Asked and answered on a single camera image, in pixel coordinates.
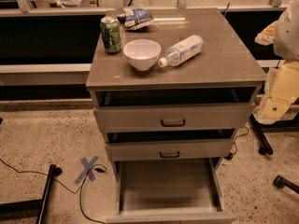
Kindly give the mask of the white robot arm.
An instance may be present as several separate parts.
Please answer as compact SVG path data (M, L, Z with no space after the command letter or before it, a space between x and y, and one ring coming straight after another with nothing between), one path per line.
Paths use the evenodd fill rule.
M292 0L278 18L274 52L284 60L299 61L299 0Z

